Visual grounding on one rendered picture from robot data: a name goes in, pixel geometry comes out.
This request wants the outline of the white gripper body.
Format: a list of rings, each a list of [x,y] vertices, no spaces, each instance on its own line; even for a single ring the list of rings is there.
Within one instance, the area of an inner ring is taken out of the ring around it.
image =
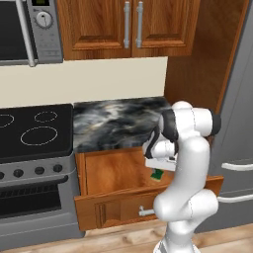
[[[145,166],[153,169],[174,171],[176,169],[176,162],[166,159],[145,159]]]

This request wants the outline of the green sponge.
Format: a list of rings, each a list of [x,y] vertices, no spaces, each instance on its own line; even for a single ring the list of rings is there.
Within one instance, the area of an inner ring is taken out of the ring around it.
[[[155,181],[160,181],[163,175],[163,171],[160,169],[153,169],[151,174],[151,179]]]

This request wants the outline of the open wooden drawer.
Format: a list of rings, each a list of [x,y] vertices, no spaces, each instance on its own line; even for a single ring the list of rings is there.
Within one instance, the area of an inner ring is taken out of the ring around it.
[[[174,179],[166,172],[153,180],[139,147],[77,153],[75,160],[81,195],[74,201],[82,231],[155,219],[139,211],[151,210]]]

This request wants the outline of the grey fridge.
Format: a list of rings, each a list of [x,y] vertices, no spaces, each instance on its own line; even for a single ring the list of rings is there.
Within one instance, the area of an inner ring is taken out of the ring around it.
[[[253,0],[246,14],[239,45],[221,103],[222,127],[211,148],[213,175],[224,181],[221,197],[253,194],[253,171],[231,171],[222,163],[253,164]],[[253,223],[253,200],[220,203],[217,214],[197,228],[206,232]]]

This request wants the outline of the tall wooden side panel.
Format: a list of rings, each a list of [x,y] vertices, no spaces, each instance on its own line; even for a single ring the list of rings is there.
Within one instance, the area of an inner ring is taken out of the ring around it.
[[[252,0],[201,0],[192,54],[170,57],[164,97],[220,111]]]

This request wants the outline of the black hob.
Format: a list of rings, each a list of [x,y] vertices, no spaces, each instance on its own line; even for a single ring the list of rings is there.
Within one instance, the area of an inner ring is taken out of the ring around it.
[[[0,109],[0,164],[68,156],[71,104]]]

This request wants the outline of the wooden cupboard door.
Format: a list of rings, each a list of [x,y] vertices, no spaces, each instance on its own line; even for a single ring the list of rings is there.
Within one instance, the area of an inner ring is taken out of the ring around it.
[[[143,2],[142,45],[136,47],[137,12]],[[133,0],[133,57],[185,56],[193,49],[201,0]]]
[[[125,1],[130,3],[129,48],[124,46]],[[132,0],[57,0],[65,60],[131,57]]]

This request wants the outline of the silver microwave oven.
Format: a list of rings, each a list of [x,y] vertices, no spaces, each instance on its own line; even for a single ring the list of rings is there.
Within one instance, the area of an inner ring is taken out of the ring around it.
[[[61,63],[55,0],[23,0],[23,7],[36,65]],[[0,0],[0,66],[6,65],[29,65],[15,0]]]

